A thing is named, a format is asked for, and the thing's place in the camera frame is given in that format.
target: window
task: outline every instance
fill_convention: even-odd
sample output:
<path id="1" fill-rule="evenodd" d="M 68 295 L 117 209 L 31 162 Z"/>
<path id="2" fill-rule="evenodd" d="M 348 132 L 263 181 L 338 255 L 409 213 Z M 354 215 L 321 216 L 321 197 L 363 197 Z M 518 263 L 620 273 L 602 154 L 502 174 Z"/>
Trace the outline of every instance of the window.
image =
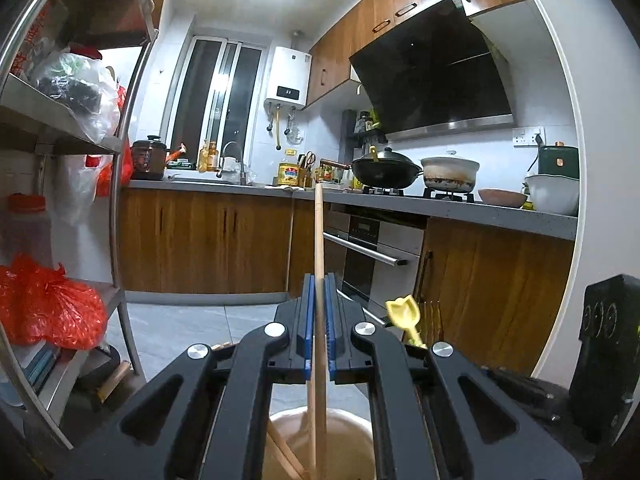
<path id="1" fill-rule="evenodd" d="M 219 150 L 232 140 L 247 153 L 255 117 L 263 50 L 238 41 L 195 36 L 182 68 L 166 143 L 183 143 L 185 158 L 197 162 L 204 142 Z"/>

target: countertop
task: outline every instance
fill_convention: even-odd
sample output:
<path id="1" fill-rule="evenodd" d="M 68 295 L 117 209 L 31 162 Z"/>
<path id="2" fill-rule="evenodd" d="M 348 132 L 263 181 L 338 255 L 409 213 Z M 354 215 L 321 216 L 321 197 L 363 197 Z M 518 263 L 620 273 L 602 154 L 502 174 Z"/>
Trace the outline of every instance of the countertop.
<path id="1" fill-rule="evenodd" d="M 232 184 L 214 184 L 209 182 L 132 180 L 129 187 L 135 189 L 199 191 L 282 198 L 293 197 L 299 200 L 314 199 L 313 191 L 292 191 L 290 189 L 273 189 L 264 186 L 235 186 Z M 326 190 L 324 192 L 324 201 L 438 218 L 451 218 L 453 220 L 562 238 L 564 240 L 575 240 L 578 228 L 578 219 L 572 216 L 554 215 L 541 213 L 539 211 L 527 211 L 524 209 L 512 209 L 485 204 L 428 200 L 420 197 L 362 195 L 359 193 Z"/>

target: green appliance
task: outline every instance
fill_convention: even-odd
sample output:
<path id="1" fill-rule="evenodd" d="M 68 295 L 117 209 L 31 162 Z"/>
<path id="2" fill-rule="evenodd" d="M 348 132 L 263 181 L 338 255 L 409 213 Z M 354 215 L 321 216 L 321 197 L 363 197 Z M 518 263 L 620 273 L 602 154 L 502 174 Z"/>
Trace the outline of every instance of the green appliance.
<path id="1" fill-rule="evenodd" d="M 555 146 L 540 146 L 538 173 L 580 178 L 578 148 L 564 146 L 561 142 L 556 142 Z"/>

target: window frame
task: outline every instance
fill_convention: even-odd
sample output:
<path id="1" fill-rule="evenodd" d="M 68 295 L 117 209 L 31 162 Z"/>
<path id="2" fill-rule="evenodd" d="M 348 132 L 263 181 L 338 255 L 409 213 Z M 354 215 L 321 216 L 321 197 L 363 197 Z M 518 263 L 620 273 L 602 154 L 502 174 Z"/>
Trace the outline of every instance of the window frame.
<path id="1" fill-rule="evenodd" d="M 217 36 L 200 36 L 194 35 L 191 38 L 191 43 L 189 45 L 189 49 L 187 51 L 187 55 L 182 64 L 182 68 L 180 70 L 180 78 L 178 79 L 178 85 L 175 90 L 174 100 L 171 106 L 171 114 L 169 117 L 169 123 L 167 126 L 167 131 L 165 135 L 164 143 L 167 146 L 171 146 L 173 137 L 174 137 L 174 129 L 175 129 L 175 118 L 178 112 L 178 105 L 180 104 L 180 98 L 182 96 L 182 89 L 184 87 L 184 82 L 186 79 L 187 71 L 189 69 L 189 65 L 191 63 L 191 57 L 193 56 L 193 51 L 195 49 L 195 45 L 197 41 L 217 41 L 221 43 L 220 51 L 218 53 L 218 58 L 216 59 L 216 65 L 214 67 L 214 71 L 211 77 L 211 81 L 209 83 L 209 93 L 207 95 L 207 104 L 205 106 L 204 115 L 202 118 L 202 124 L 200 127 L 200 140 L 198 142 L 198 148 L 202 146 L 204 140 L 207 138 L 207 134 L 209 133 L 211 119 L 211 112 L 214 106 L 215 97 L 218 91 L 214 88 L 214 81 L 216 76 L 220 73 L 220 70 L 223 68 L 223 60 L 225 57 L 225 52 L 227 45 L 235 44 L 236 51 L 234 53 L 234 59 L 232 61 L 231 71 L 229 73 L 228 85 L 226 88 L 225 99 L 223 101 L 223 107 L 221 111 L 221 120 L 220 125 L 218 127 L 218 131 L 215 133 L 216 145 L 218 150 L 222 150 L 223 146 L 220 145 L 222 142 L 224 128 L 226 124 L 226 112 L 228 111 L 228 104 L 231 97 L 231 91 L 233 89 L 233 83 L 236 78 L 236 68 L 238 67 L 238 59 L 240 57 L 240 52 L 243 47 L 251 48 L 254 50 L 260 51 L 260 61 L 258 62 L 258 69 L 255 77 L 254 90 L 252 93 L 251 105 L 249 108 L 249 117 L 247 121 L 247 130 L 246 136 L 244 138 L 244 146 L 242 146 L 242 153 L 244 154 L 244 163 L 249 164 L 251 161 L 251 155 L 253 151 L 254 145 L 254 137 L 255 137 L 255 125 L 257 123 L 258 117 L 258 106 L 260 97 L 262 95 L 262 85 L 263 79 L 266 72 L 266 62 L 268 57 L 268 48 L 251 43 L 245 43 L 238 40 L 233 40 L 231 38 L 219 38 Z"/>

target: black range hood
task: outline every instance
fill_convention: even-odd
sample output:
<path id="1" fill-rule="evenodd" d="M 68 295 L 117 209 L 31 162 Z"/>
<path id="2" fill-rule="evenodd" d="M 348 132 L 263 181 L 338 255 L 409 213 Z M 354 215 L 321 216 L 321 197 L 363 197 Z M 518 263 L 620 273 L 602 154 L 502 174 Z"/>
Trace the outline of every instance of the black range hood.
<path id="1" fill-rule="evenodd" d="M 442 0 L 351 56 L 390 139 L 513 124 L 484 36 Z"/>

